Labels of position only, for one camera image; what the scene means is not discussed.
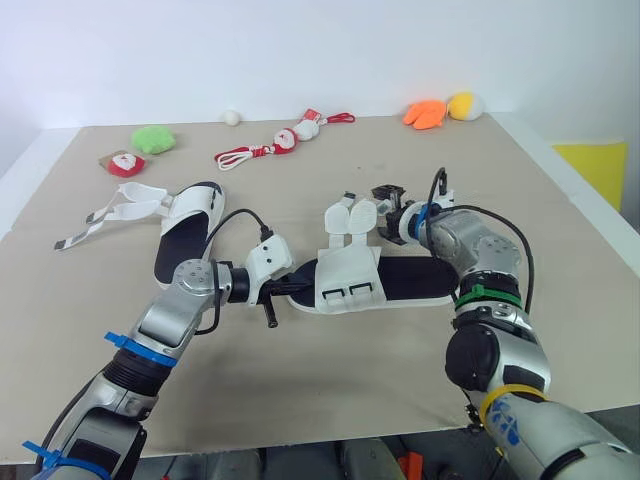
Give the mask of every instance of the green cable tie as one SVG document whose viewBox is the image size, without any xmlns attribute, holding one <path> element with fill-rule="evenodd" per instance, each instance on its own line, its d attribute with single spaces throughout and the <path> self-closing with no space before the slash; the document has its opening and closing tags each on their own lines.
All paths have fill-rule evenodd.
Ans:
<svg viewBox="0 0 640 480">
<path fill-rule="evenodd" d="M 465 303 L 469 303 L 476 298 L 482 297 L 492 297 L 497 298 L 499 300 L 506 300 L 507 302 L 513 303 L 518 307 L 522 308 L 521 300 L 515 295 L 511 295 L 510 293 L 501 292 L 500 290 L 492 290 L 490 288 L 484 288 L 484 285 L 476 284 L 471 287 L 471 291 L 469 293 L 465 293 L 456 301 L 456 308 L 461 307 Z"/>
</svg>

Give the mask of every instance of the yellow plush toy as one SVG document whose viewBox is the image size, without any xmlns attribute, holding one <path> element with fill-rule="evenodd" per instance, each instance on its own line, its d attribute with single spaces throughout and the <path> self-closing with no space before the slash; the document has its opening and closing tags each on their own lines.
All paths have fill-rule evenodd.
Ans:
<svg viewBox="0 0 640 480">
<path fill-rule="evenodd" d="M 484 112 L 484 102 L 471 92 L 457 93 L 449 100 L 447 111 L 455 120 L 475 120 Z"/>
</svg>

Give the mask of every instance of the yellow cable tie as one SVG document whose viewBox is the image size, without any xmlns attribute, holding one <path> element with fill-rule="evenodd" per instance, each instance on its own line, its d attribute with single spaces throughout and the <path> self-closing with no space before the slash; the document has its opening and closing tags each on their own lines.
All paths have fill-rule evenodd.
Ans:
<svg viewBox="0 0 640 480">
<path fill-rule="evenodd" d="M 487 425 L 487 411 L 493 402 L 495 402 L 499 397 L 506 395 L 507 393 L 530 393 L 532 395 L 536 395 L 543 400 L 547 401 L 548 398 L 544 393 L 542 393 L 537 388 L 530 387 L 529 385 L 522 385 L 520 383 L 511 383 L 508 385 L 502 385 L 487 394 L 484 397 L 482 405 L 480 405 L 480 410 L 478 411 L 478 416 L 480 417 L 480 421 L 486 427 Z"/>
</svg>

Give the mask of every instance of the orange plush toy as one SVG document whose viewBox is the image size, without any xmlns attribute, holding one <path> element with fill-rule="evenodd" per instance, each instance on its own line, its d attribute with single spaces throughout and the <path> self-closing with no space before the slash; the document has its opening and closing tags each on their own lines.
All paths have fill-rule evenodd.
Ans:
<svg viewBox="0 0 640 480">
<path fill-rule="evenodd" d="M 447 104 L 440 100 L 425 100 L 414 103 L 402 121 L 405 125 L 413 125 L 416 130 L 439 127 L 447 114 Z"/>
</svg>

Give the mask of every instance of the blue cable tie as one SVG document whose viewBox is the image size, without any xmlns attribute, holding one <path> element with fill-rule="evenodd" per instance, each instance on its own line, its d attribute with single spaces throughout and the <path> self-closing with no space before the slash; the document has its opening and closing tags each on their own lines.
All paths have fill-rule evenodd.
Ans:
<svg viewBox="0 0 640 480">
<path fill-rule="evenodd" d="M 420 210 L 420 215 L 418 215 L 418 220 L 416 221 L 415 231 L 413 232 L 415 234 L 416 240 L 420 240 L 420 225 L 422 224 L 422 222 L 425 221 L 425 219 L 428 216 L 429 206 L 430 206 L 430 204 L 425 204 L 422 207 L 422 209 Z"/>
<path fill-rule="evenodd" d="M 22 446 L 40 455 L 44 460 L 42 462 L 42 465 L 46 469 L 64 466 L 78 467 L 95 473 L 102 480 L 111 480 L 111 475 L 109 474 L 109 472 L 107 472 L 100 465 L 96 465 L 95 463 L 87 462 L 86 460 L 79 460 L 77 458 L 63 457 L 60 450 L 54 450 L 50 452 L 47 449 L 42 448 L 40 445 L 36 445 L 35 443 L 29 441 L 24 442 Z"/>
<path fill-rule="evenodd" d="M 154 352 L 150 348 L 134 342 L 126 335 L 117 335 L 113 332 L 107 332 L 104 338 L 113 343 L 118 348 L 129 350 L 130 352 L 147 358 L 152 362 L 164 365 L 165 367 L 175 367 L 178 364 L 178 361 L 175 358 L 167 357 L 166 355 L 162 355 L 161 353 Z"/>
</svg>

